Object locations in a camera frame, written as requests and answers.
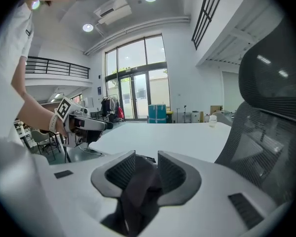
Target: ceiling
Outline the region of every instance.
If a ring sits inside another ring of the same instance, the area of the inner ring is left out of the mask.
[[[183,0],[126,0],[132,14],[110,25],[99,25],[101,36],[95,29],[86,33],[82,26],[95,25],[100,19],[93,12],[109,0],[69,0],[54,2],[50,7],[40,6],[33,13],[35,26],[34,43],[39,46],[44,40],[57,41],[81,51],[88,50],[103,38],[141,22],[163,17],[183,16]]]
[[[36,86],[26,86],[26,92],[30,94],[38,102],[45,102],[54,99],[57,93],[61,95],[57,100],[62,99],[63,96],[74,97],[75,94],[79,95],[86,87],[79,86],[56,86],[56,85],[36,85]]]
[[[240,65],[244,54],[281,22],[283,12],[273,0],[251,3],[250,10],[207,60]]]

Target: balcony railing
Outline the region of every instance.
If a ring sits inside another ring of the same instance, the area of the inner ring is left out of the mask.
[[[89,71],[90,68],[81,65],[29,56],[25,73],[60,75],[89,79]]]
[[[192,41],[194,42],[196,50],[201,43],[201,40],[203,39],[209,24],[212,22],[219,2],[220,0],[203,0],[201,12],[199,13],[197,24],[192,37]]]

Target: black mesh chair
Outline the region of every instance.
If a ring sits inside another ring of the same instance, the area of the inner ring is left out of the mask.
[[[296,189],[296,36],[283,19],[243,57],[240,105],[216,163],[269,194],[278,205]]]

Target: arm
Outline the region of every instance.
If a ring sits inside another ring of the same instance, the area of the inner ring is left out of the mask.
[[[49,130],[49,122],[54,113],[41,106],[25,89],[25,62],[26,57],[21,56],[19,64],[16,67],[11,85],[25,101],[18,118],[25,124],[45,131]],[[57,120],[56,129],[62,135],[66,136],[63,123]]]

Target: red bag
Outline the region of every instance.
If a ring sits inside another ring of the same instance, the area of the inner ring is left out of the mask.
[[[120,108],[120,107],[117,108],[117,116],[120,119],[124,119],[124,112],[123,112],[122,108]]]

